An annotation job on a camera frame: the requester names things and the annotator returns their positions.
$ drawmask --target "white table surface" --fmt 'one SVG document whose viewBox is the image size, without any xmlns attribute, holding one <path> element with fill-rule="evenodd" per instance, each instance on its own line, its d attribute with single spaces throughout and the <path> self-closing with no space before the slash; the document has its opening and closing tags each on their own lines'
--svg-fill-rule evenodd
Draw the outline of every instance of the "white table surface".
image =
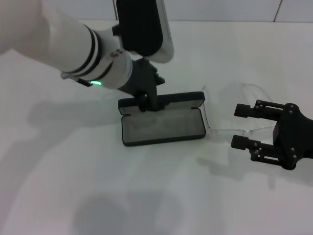
<svg viewBox="0 0 313 235">
<path fill-rule="evenodd" d="M 85 22 L 104 29 L 116 22 Z M 160 94 L 197 91 L 215 128 L 242 84 L 313 118 L 313 24 L 170 24 L 176 55 L 156 65 Z M 295 171 L 253 163 L 210 137 L 126 148 L 117 100 L 9 52 L 0 58 L 2 235 L 311 235 L 313 160 Z"/>
</svg>

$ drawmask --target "case lid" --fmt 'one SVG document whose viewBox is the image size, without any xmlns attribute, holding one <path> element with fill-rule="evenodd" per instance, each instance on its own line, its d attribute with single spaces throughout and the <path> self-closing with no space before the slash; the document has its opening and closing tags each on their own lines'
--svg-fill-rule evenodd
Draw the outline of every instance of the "case lid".
<svg viewBox="0 0 313 235">
<path fill-rule="evenodd" d="M 167 104 L 165 110 L 142 113 L 134 98 L 118 102 L 120 113 L 124 115 L 122 131 L 125 146 L 205 137 L 204 122 L 198 109 L 205 100 L 203 92 L 160 95 L 157 98 L 158 102 Z"/>
<path fill-rule="evenodd" d="M 204 103 L 205 96 L 203 92 L 165 94 L 158 95 L 157 101 L 159 103 L 165 104 L 165 110 L 193 109 L 200 107 Z M 118 109 L 121 115 L 132 115 L 138 113 L 143 114 L 134 98 L 119 100 Z"/>
</svg>

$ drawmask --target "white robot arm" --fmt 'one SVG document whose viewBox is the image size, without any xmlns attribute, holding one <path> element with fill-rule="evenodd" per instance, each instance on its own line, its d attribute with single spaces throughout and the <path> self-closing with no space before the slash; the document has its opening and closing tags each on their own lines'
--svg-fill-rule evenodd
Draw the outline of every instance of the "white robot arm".
<svg viewBox="0 0 313 235">
<path fill-rule="evenodd" d="M 157 85 L 164 80 L 148 60 L 174 56 L 163 0 L 117 0 L 120 24 L 95 31 L 42 0 L 0 2 L 0 53 L 13 48 L 85 86 L 97 84 L 145 95 L 157 109 Z M 145 59 L 133 61 L 128 51 Z"/>
</svg>

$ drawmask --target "white cylinder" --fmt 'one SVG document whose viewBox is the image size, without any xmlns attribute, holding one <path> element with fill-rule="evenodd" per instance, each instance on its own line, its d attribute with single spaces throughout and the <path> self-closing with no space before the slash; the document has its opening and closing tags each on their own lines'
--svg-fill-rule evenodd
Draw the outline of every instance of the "white cylinder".
<svg viewBox="0 0 313 235">
<path fill-rule="evenodd" d="M 79 69 L 91 50 L 88 28 L 48 3 L 42 4 L 39 25 L 15 43 L 14 49 L 60 71 Z"/>
</svg>

